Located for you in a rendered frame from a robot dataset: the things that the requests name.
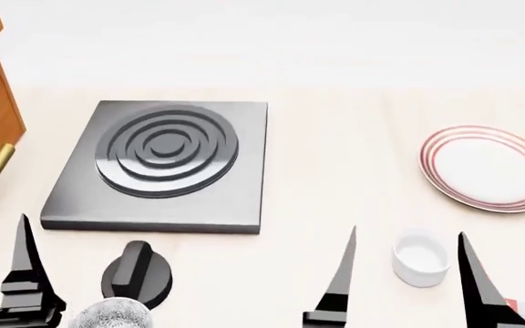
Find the grey speckled round object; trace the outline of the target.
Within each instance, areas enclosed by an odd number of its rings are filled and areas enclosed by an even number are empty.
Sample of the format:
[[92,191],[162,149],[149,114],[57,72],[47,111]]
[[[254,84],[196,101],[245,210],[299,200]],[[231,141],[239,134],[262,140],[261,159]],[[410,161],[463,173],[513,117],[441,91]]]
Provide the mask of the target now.
[[89,305],[67,328],[154,328],[149,308],[127,297],[110,297]]

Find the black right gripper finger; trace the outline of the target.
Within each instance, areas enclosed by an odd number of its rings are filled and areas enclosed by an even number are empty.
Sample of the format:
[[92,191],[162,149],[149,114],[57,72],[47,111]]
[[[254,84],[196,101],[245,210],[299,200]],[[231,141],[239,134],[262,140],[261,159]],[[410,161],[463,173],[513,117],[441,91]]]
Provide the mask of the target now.
[[467,328],[525,328],[489,279],[467,235],[458,235],[458,269]]
[[320,302],[303,313],[302,328],[345,328],[356,250],[356,226],[350,232],[345,252]]

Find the grey flat stove burner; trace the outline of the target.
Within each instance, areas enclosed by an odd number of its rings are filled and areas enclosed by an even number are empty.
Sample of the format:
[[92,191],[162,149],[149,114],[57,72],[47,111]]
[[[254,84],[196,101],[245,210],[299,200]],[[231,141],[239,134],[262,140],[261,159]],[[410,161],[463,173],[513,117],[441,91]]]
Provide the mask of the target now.
[[264,102],[103,100],[41,225],[258,234],[267,118]]

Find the white plate with red rings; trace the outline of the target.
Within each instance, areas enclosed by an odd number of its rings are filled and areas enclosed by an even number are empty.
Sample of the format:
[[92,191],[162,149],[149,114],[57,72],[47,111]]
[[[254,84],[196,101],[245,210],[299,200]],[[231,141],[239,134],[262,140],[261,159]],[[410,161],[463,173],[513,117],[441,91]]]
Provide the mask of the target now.
[[489,212],[525,212],[525,138],[507,130],[443,128],[423,142],[418,165],[455,201]]

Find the white ramekin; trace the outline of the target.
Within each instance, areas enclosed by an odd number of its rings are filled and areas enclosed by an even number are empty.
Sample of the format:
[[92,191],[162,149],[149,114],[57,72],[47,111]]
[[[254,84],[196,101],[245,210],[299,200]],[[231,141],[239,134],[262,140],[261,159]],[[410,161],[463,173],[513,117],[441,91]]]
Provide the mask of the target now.
[[448,251],[433,234],[407,229],[392,245],[392,268],[404,283],[430,288],[442,283],[450,268]]

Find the black stove knob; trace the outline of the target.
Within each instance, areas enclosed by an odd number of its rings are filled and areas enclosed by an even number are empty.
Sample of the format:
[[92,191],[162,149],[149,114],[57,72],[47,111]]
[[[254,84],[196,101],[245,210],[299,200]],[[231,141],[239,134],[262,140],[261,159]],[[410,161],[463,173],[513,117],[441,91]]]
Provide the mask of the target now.
[[105,298],[129,298],[152,310],[166,300],[172,284],[167,260],[148,242],[131,241],[103,272],[101,292]]

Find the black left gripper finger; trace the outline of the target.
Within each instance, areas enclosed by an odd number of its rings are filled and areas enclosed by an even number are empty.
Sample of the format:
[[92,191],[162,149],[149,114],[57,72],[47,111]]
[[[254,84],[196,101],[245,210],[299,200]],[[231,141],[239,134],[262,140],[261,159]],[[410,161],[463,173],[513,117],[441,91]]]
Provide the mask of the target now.
[[40,260],[28,217],[20,215],[10,272],[1,284],[4,308],[66,308]]

